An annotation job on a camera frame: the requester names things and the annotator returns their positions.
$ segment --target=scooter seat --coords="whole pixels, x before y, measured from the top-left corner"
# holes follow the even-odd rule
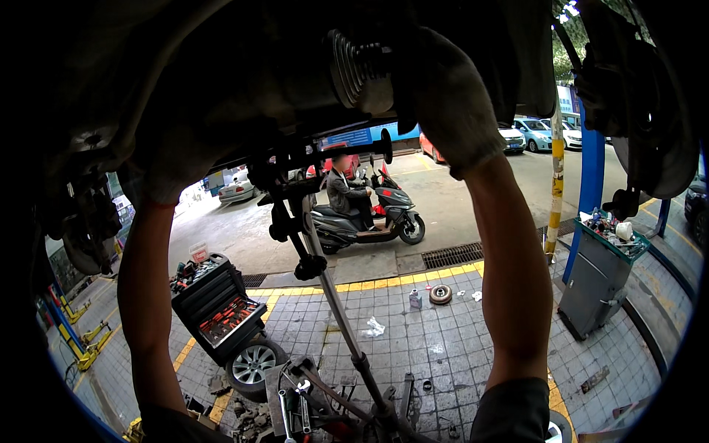
[[[346,218],[348,220],[354,220],[355,218],[359,218],[358,209],[352,209],[349,214],[341,214],[333,211],[333,209],[329,205],[317,205],[313,208],[313,211],[319,212],[328,217],[341,217]]]

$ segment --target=light blue car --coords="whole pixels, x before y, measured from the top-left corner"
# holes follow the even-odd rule
[[[516,118],[513,127],[518,129],[532,152],[552,150],[552,131],[534,118]]]

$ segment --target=wrench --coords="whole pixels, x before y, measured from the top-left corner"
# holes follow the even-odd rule
[[[310,434],[310,414],[308,413],[308,401],[302,395],[302,393],[307,394],[308,389],[311,387],[310,381],[305,380],[303,383],[298,383],[298,389],[296,392],[301,394],[301,422],[303,423],[303,433]]]
[[[286,414],[286,390],[281,389],[278,391],[278,399],[281,402],[281,413],[283,414],[283,427],[286,428],[286,439],[284,443],[296,443],[296,440],[291,435],[291,424],[288,421],[288,414]]]

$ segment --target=white car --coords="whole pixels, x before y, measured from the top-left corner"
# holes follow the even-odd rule
[[[527,147],[525,136],[515,128],[498,128],[497,131],[505,138],[505,152],[522,152]]]
[[[541,120],[541,122],[550,130],[552,129],[552,122],[548,118]],[[564,130],[562,131],[564,134],[564,149],[581,149],[581,131],[563,120],[562,125],[564,126]]]
[[[219,190],[219,201],[222,203],[233,203],[235,201],[248,200],[258,196],[261,192],[251,184],[246,177],[248,171],[239,171],[234,175],[234,182],[224,186]]]

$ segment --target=man's jacket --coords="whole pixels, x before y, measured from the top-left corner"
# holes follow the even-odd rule
[[[366,188],[351,180],[347,180],[345,183],[345,180],[342,180],[335,170],[328,173],[328,198],[333,211],[341,214],[350,213],[350,202],[347,199],[359,197],[367,197]]]

